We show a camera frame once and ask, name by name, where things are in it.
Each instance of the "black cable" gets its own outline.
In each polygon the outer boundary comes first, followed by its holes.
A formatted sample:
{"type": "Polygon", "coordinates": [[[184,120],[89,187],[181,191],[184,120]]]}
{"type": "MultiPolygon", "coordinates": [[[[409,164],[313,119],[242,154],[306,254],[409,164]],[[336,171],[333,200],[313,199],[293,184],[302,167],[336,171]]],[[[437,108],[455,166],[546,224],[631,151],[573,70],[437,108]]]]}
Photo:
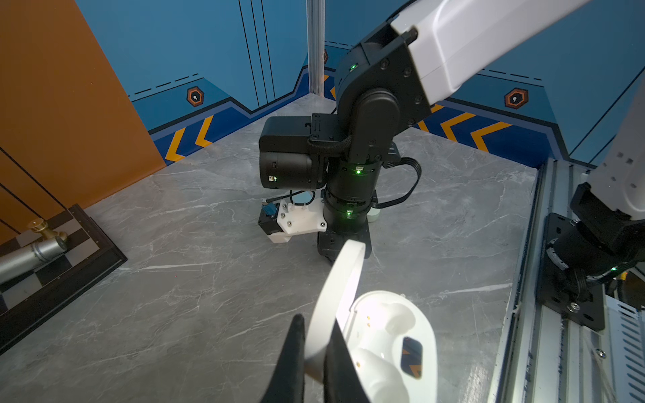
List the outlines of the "black cable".
{"type": "Polygon", "coordinates": [[[291,196],[299,195],[299,194],[300,194],[300,193],[302,193],[302,192],[304,192],[304,190],[299,190],[298,192],[295,192],[295,193],[292,193],[292,191],[290,190],[288,195],[278,196],[278,197],[272,197],[271,199],[266,199],[264,202],[265,202],[266,204],[269,204],[269,203],[274,202],[274,201],[276,201],[276,200],[284,199],[284,198],[285,198],[285,197],[287,197],[287,196],[291,197],[291,196]]]}
{"type": "Polygon", "coordinates": [[[412,188],[410,189],[410,191],[405,195],[403,195],[402,197],[399,197],[398,199],[386,201],[383,203],[372,203],[372,207],[385,208],[385,207],[395,206],[396,204],[400,204],[408,200],[408,197],[410,197],[412,192],[414,192],[414,188],[417,187],[417,184],[419,183],[419,179],[421,179],[421,165],[419,165],[417,160],[415,160],[414,158],[403,157],[399,162],[385,162],[383,164],[383,168],[388,169],[399,165],[410,165],[412,168],[414,168],[414,170],[417,172],[417,181],[414,182],[414,185],[412,185],[412,188]]]}
{"type": "Polygon", "coordinates": [[[345,137],[345,139],[338,142],[329,142],[330,145],[321,145],[312,143],[311,137],[307,139],[307,150],[311,154],[336,154],[342,153],[350,149],[352,145],[352,135],[345,137]]]}
{"type": "Polygon", "coordinates": [[[578,266],[574,266],[572,270],[577,289],[577,293],[574,299],[579,301],[586,301],[589,299],[589,291],[587,289],[587,281],[585,279],[584,273],[578,266]]]}
{"type": "Polygon", "coordinates": [[[311,200],[309,200],[309,201],[308,201],[308,202],[306,202],[306,203],[296,203],[296,202],[294,202],[294,201],[293,201],[293,196],[294,196],[294,195],[297,195],[298,193],[305,192],[305,191],[304,191],[304,190],[301,190],[301,191],[296,192],[296,193],[291,193],[291,192],[292,192],[292,190],[290,190],[290,191],[289,191],[289,201],[290,201],[294,206],[308,206],[308,205],[310,205],[311,203],[313,203],[313,201],[314,201],[314,200],[315,200],[315,198],[316,198],[316,192],[312,192],[312,199],[311,199],[311,200]]]}

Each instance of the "brass knob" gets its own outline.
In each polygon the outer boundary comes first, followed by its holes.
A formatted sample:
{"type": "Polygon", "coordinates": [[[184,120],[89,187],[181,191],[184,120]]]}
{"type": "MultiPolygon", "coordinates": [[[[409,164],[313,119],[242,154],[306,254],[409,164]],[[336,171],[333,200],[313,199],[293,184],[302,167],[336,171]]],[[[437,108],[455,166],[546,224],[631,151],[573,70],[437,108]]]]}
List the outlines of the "brass knob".
{"type": "Polygon", "coordinates": [[[27,228],[33,232],[39,233],[43,236],[43,239],[51,239],[55,237],[60,237],[63,241],[67,240],[67,234],[65,232],[56,232],[49,228],[49,224],[42,218],[36,218],[27,225],[27,228]]]}

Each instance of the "orange wall panel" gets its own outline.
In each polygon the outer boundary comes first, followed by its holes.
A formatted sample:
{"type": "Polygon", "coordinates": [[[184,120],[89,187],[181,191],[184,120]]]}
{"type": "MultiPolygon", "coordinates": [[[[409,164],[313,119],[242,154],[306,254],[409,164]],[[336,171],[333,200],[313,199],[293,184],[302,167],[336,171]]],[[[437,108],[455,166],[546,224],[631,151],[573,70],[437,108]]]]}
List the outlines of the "orange wall panel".
{"type": "MultiPolygon", "coordinates": [[[[63,211],[60,204],[1,152],[0,183],[46,220],[63,211]]],[[[0,219],[5,219],[5,215],[0,214],[0,219]]]]}
{"type": "Polygon", "coordinates": [[[0,60],[0,147],[66,207],[165,167],[74,0],[1,1],[0,60]]]}
{"type": "Polygon", "coordinates": [[[2,188],[0,188],[0,211],[3,213],[2,220],[18,232],[25,232],[28,229],[27,224],[38,217],[2,188]]]}
{"type": "Polygon", "coordinates": [[[9,241],[11,238],[15,237],[16,234],[9,228],[8,226],[4,225],[2,222],[0,222],[0,244],[5,243],[6,241],[9,241]]]}

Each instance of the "blue wall stripe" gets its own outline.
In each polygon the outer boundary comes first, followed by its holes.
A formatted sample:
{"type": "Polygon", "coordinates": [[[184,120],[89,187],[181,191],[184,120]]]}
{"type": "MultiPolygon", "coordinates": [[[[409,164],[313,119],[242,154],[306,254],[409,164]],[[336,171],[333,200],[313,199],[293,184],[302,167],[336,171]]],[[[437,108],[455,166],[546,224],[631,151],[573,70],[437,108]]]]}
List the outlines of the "blue wall stripe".
{"type": "Polygon", "coordinates": [[[636,80],[630,89],[620,97],[619,101],[614,104],[598,125],[586,136],[585,140],[578,145],[575,152],[571,153],[572,158],[589,162],[596,158],[605,144],[620,130],[622,121],[627,116],[643,76],[643,74],[640,75],[639,80],[636,80]]]}
{"type": "Polygon", "coordinates": [[[643,73],[644,70],[645,70],[645,66],[643,66],[643,68],[640,69],[640,71],[636,75],[636,77],[634,77],[633,80],[630,81],[629,85],[627,85],[627,87],[625,87],[625,89],[620,93],[618,98],[616,98],[616,100],[611,104],[611,106],[609,108],[607,108],[607,110],[602,114],[600,119],[598,119],[598,121],[591,127],[591,129],[589,129],[589,131],[587,132],[586,135],[584,135],[582,140],[580,140],[580,142],[575,147],[573,147],[573,150],[571,151],[571,154],[575,153],[575,150],[587,139],[587,137],[589,137],[589,134],[591,134],[593,129],[595,129],[596,126],[598,126],[598,124],[605,118],[605,116],[607,116],[607,113],[610,112],[610,110],[620,101],[622,96],[625,95],[625,93],[633,86],[633,84],[640,77],[640,75],[643,73]]]}
{"type": "Polygon", "coordinates": [[[260,53],[260,67],[262,68],[262,77],[264,78],[264,88],[266,89],[266,98],[268,102],[275,99],[273,89],[273,73],[271,71],[271,56],[269,55],[269,44],[266,40],[266,27],[264,25],[264,6],[261,0],[251,0],[253,11],[253,22],[255,23],[255,33],[257,35],[257,44],[260,53]]]}
{"type": "Polygon", "coordinates": [[[613,137],[612,137],[612,138],[607,142],[607,144],[605,144],[605,145],[604,145],[604,147],[602,147],[602,148],[600,149],[600,151],[598,151],[598,153],[597,153],[597,154],[596,154],[596,155],[591,159],[591,161],[590,161],[590,162],[591,162],[593,165],[598,166],[598,165],[602,162],[602,160],[604,160],[604,158],[607,156],[607,153],[609,153],[609,150],[611,149],[611,144],[613,143],[613,140],[614,140],[615,138],[616,138],[616,136],[613,136],[613,137]]]}
{"type": "Polygon", "coordinates": [[[246,32],[246,45],[248,47],[248,54],[251,60],[253,82],[255,83],[259,106],[266,105],[268,101],[266,88],[264,86],[264,77],[262,74],[262,60],[260,58],[260,49],[258,47],[257,30],[253,23],[253,7],[251,6],[251,0],[238,0],[238,2],[242,11],[244,31],[246,32]]]}
{"type": "Polygon", "coordinates": [[[257,96],[257,83],[255,82],[255,73],[253,72],[253,61],[251,59],[251,49],[248,47],[248,35],[246,34],[246,26],[244,24],[244,13],[242,12],[242,2],[237,0],[240,6],[240,16],[242,17],[242,28],[244,29],[244,40],[246,41],[246,52],[248,53],[248,62],[251,64],[251,77],[253,78],[253,87],[255,87],[255,100],[258,107],[260,107],[260,98],[257,96]]]}
{"type": "Polygon", "coordinates": [[[303,0],[267,1],[263,7],[273,87],[275,97],[280,98],[293,91],[293,83],[298,81],[307,56],[306,3],[303,0]]]}

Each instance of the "silver cylinder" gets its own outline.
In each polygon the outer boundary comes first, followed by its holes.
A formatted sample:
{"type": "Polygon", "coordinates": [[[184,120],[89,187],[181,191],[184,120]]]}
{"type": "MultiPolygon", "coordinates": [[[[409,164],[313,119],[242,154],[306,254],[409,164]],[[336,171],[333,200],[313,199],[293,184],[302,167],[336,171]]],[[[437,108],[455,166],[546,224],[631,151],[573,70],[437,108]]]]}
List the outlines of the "silver cylinder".
{"type": "Polygon", "coordinates": [[[67,250],[60,237],[33,242],[0,257],[0,284],[51,262],[67,250]]]}

